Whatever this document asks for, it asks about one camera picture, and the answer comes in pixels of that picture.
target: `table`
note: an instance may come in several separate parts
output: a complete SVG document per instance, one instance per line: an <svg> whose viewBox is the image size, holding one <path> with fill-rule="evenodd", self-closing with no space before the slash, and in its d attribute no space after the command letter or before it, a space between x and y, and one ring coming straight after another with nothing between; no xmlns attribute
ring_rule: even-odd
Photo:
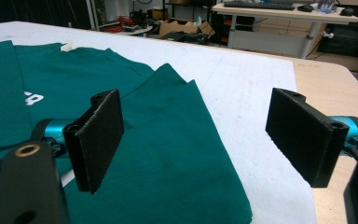
<svg viewBox="0 0 358 224"><path fill-rule="evenodd" d="M295 55L305 59L310 51L313 38L317 35L321 23L348 24L358 22L358 18L339 16L337 13L323 14L313 10L311 13L290 10L252 9L224 7L217 4L212 11L223 15L232 15L228 36L230 49L249 49L280 54ZM246 32L235 29L237 16L270 18L291 21L311 21L308 35L304 37L288 35L271 35L258 32Z"/></svg>
<svg viewBox="0 0 358 224"><path fill-rule="evenodd" d="M265 111L248 115L249 118L234 117L236 113L246 114L251 109L244 106L248 103L268 107L270 93L264 96L258 90L271 85L304 94L307 102L325 115L358 117L358 82L345 67L17 21L0 23L0 41L3 40L12 40L15 45L72 41L75 47L111 48L153 69L170 63L184 80L196 80L248 194L254 223L345 222L342 190L354 166L352 159L338 160L328 189L311 190L272 143L258 141L258 137L268 136L263 126L252 125L254 120L267 119Z"/></svg>

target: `desk leg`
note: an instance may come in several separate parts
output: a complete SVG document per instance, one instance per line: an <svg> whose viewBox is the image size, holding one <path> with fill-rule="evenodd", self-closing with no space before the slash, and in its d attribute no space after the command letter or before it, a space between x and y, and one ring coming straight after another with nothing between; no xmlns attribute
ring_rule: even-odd
<svg viewBox="0 0 358 224"><path fill-rule="evenodd" d="M237 16L233 15L232 19L231 19L231 26L229 28L229 34L228 34L227 46L229 49L232 49L232 45L233 45L233 41L234 41L235 24L237 24Z"/></svg>
<svg viewBox="0 0 358 224"><path fill-rule="evenodd" d="M305 37L303 47L300 52L300 59L305 59L307 57L308 51L310 50L310 45L313 42L313 38L319 31L321 24L319 22L313 22L310 26L310 33Z"/></svg>

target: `cardboard box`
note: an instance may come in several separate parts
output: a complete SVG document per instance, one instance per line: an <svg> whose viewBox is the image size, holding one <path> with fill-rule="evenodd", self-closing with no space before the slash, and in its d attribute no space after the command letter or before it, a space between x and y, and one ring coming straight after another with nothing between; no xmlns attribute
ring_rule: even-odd
<svg viewBox="0 0 358 224"><path fill-rule="evenodd" d="M193 21L181 21L170 19L161 23L158 35L160 37L172 32L184 32L187 34L204 33L208 37L214 35L214 30L209 22L205 21L200 26L195 26Z"/></svg>

